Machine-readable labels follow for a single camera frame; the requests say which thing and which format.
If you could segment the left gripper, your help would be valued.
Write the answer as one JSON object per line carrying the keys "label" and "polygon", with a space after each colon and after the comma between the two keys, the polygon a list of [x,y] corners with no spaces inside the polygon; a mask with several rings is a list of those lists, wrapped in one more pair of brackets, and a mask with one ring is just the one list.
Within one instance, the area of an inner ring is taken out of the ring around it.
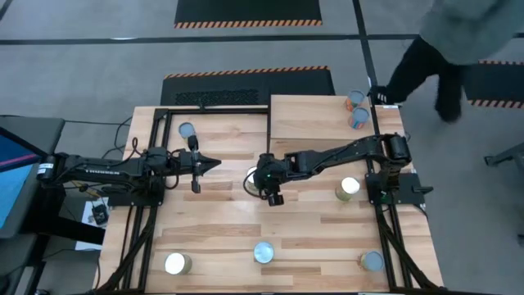
{"label": "left gripper", "polygon": [[199,176],[201,173],[207,173],[216,166],[219,166],[222,161],[200,155],[198,148],[198,140],[196,136],[189,136],[187,138],[187,145],[189,150],[182,150],[178,153],[179,160],[179,174],[181,175],[192,175],[192,191],[194,193],[201,192],[201,186],[199,184]]}

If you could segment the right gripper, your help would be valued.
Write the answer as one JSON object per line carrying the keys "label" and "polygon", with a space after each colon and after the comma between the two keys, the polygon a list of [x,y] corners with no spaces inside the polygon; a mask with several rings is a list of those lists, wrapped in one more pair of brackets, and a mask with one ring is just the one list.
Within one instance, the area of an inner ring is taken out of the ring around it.
{"label": "right gripper", "polygon": [[287,169],[283,161],[274,158],[272,153],[264,153],[260,156],[260,161],[251,168],[265,170],[271,174],[271,180],[263,190],[253,192],[253,197],[262,197],[268,201],[271,207],[284,204],[283,195],[280,193],[280,185],[286,180]]}

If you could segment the green labelled tin can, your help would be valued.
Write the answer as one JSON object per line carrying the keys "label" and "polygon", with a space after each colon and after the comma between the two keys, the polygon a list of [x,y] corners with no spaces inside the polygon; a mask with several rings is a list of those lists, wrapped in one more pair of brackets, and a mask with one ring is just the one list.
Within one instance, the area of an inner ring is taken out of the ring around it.
{"label": "green labelled tin can", "polygon": [[255,186],[255,180],[254,180],[255,171],[256,171],[256,167],[255,166],[252,166],[251,168],[248,169],[248,171],[246,173],[246,179],[245,179],[245,182],[244,182],[244,186],[245,186],[245,189],[246,189],[247,192],[249,192],[250,194],[255,195],[255,196],[258,197],[259,196],[259,190]]}
{"label": "green labelled tin can", "polygon": [[192,259],[187,254],[173,252],[165,259],[165,271],[170,275],[186,275],[192,268]]}

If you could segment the green pears can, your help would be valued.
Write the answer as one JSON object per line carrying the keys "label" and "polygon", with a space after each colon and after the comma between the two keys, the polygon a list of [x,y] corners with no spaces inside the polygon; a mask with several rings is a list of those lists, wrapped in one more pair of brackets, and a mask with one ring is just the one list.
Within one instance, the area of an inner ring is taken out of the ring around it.
{"label": "green pears can", "polygon": [[260,264],[268,264],[274,257],[274,248],[271,243],[259,242],[254,247],[254,258]]}

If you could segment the green oranges can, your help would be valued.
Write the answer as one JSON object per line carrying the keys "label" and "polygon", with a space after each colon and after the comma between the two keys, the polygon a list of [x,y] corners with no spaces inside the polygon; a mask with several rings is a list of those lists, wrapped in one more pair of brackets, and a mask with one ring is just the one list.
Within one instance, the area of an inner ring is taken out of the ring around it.
{"label": "green oranges can", "polygon": [[359,181],[352,177],[346,177],[338,184],[335,194],[340,201],[348,202],[359,190]]}

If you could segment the teal and pink can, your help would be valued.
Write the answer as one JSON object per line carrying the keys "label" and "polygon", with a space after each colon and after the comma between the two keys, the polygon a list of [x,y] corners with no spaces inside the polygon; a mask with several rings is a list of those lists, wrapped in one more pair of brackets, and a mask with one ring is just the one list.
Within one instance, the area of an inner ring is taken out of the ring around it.
{"label": "teal and pink can", "polygon": [[349,126],[353,129],[362,129],[369,119],[369,112],[362,107],[356,107],[349,118]]}

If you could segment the orange red tin can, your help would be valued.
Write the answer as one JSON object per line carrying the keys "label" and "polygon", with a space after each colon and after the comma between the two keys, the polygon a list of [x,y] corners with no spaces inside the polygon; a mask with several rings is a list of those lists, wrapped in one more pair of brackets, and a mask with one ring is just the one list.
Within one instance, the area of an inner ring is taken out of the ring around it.
{"label": "orange red tin can", "polygon": [[361,255],[360,265],[367,271],[378,272],[383,269],[385,262],[378,251],[368,251]]}

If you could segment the black mat with striped edge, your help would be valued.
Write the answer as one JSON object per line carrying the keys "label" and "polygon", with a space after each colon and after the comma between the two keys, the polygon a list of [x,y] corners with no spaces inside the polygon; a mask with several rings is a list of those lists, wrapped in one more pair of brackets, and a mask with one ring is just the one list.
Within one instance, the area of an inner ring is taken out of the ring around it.
{"label": "black mat with striped edge", "polygon": [[162,106],[266,105],[271,95],[328,95],[335,89],[327,66],[220,70],[166,75]]}
{"label": "black mat with striped edge", "polygon": [[463,87],[472,106],[524,109],[524,61],[479,61]]}
{"label": "black mat with striped edge", "polygon": [[320,26],[319,0],[178,0],[175,29]]}

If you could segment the small black device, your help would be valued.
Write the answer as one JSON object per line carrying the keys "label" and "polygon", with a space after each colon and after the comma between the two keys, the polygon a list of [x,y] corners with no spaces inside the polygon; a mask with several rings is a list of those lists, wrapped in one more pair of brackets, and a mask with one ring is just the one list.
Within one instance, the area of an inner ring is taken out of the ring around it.
{"label": "small black device", "polygon": [[93,206],[92,214],[96,225],[104,225],[109,219],[107,207],[103,204]]}

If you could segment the teal and orange can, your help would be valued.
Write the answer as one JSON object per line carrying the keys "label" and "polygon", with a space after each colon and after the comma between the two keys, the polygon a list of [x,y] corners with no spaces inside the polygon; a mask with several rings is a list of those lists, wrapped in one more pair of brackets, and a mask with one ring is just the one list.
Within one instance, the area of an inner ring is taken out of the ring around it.
{"label": "teal and orange can", "polygon": [[355,108],[359,107],[360,103],[366,98],[364,93],[359,90],[349,91],[346,97],[346,109],[348,111],[353,111]]}

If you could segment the white paper sheet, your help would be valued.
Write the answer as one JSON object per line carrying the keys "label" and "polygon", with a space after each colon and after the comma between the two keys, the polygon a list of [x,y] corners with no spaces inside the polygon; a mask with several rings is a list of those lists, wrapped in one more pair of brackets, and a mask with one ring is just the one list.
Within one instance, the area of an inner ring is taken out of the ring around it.
{"label": "white paper sheet", "polygon": [[[102,197],[102,198],[97,199],[96,201],[87,201],[87,202],[85,202],[84,211],[83,211],[81,222],[83,224],[86,224],[86,225],[91,225],[91,226],[95,226],[95,227],[98,227],[98,228],[105,229],[106,225],[107,225],[107,222],[98,225],[96,223],[96,221],[94,220],[92,208],[94,206],[104,205],[106,207],[106,213],[109,213],[109,208],[107,206],[107,201],[108,201],[107,197]],[[75,250],[77,250],[77,251],[101,250],[101,249],[102,249],[102,245],[101,244],[86,243],[86,242],[81,242],[81,241],[77,241],[76,244],[75,244]]]}

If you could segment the black stand base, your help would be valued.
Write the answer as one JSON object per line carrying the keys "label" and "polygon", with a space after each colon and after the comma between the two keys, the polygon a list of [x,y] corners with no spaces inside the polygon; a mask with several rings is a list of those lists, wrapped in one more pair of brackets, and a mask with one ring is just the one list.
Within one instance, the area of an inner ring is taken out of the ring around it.
{"label": "black stand base", "polygon": [[43,188],[38,184],[21,229],[101,245],[106,233],[103,228],[60,216],[65,198],[62,187]]}

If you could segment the monitor with blue screen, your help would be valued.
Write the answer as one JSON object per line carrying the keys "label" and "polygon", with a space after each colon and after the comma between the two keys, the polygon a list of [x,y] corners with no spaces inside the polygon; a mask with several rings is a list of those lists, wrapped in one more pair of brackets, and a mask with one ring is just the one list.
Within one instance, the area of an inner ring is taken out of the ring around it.
{"label": "monitor with blue screen", "polygon": [[16,202],[33,166],[47,153],[0,127],[0,238],[11,238],[20,229]]}

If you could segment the grey chair leg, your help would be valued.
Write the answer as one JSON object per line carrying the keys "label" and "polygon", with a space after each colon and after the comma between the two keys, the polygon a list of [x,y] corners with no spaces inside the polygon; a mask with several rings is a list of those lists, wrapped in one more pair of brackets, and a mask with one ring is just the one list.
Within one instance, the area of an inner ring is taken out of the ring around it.
{"label": "grey chair leg", "polygon": [[524,142],[495,156],[484,157],[484,162],[487,166],[497,166],[505,161],[514,161],[519,169],[524,170]]}

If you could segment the person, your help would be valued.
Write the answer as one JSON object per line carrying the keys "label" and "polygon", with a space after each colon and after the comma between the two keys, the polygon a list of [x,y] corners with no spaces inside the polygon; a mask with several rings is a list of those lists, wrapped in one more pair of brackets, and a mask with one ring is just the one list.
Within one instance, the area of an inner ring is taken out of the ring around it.
{"label": "person", "polygon": [[368,96],[377,105],[401,105],[436,75],[435,110],[452,124],[462,113],[466,69],[498,52],[523,26],[524,0],[434,0],[389,82],[372,86]]}

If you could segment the black aluminium table frame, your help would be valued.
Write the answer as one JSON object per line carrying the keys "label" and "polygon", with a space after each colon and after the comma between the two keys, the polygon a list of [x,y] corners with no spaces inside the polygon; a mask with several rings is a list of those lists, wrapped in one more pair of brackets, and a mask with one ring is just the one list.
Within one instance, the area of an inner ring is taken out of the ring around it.
{"label": "black aluminium table frame", "polygon": [[[362,129],[349,127],[349,116],[336,97],[204,111],[136,107],[129,139],[137,139],[140,148],[183,147],[178,127],[190,122],[201,152],[222,163],[200,178],[198,194],[192,192],[189,176],[169,178],[152,236],[139,250],[122,287],[143,295],[386,290],[386,273],[366,271],[359,263],[362,254],[381,246],[377,211],[365,190],[348,202],[335,195],[343,178],[363,179],[378,170],[376,162],[357,161],[285,184],[281,206],[270,206],[242,187],[262,152],[329,149],[373,133],[371,123]],[[268,264],[254,258],[259,242],[273,245]],[[191,257],[188,274],[165,271],[165,259],[173,252]]]}

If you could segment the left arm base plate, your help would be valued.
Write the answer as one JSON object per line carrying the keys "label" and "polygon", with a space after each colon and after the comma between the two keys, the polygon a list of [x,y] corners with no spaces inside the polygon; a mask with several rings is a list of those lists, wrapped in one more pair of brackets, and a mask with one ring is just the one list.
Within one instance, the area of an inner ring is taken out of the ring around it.
{"label": "left arm base plate", "polygon": [[152,180],[134,188],[112,184],[103,188],[102,191],[109,198],[110,207],[153,207],[161,205],[164,201],[165,182]]}

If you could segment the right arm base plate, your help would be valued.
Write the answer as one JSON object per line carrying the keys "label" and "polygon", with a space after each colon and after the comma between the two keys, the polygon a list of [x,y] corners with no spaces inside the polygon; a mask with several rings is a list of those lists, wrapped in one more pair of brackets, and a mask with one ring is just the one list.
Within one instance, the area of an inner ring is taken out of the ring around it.
{"label": "right arm base plate", "polygon": [[374,206],[412,204],[421,205],[425,195],[433,191],[431,186],[422,186],[417,174],[400,173],[398,184],[387,184],[380,174],[365,175],[368,200]]}

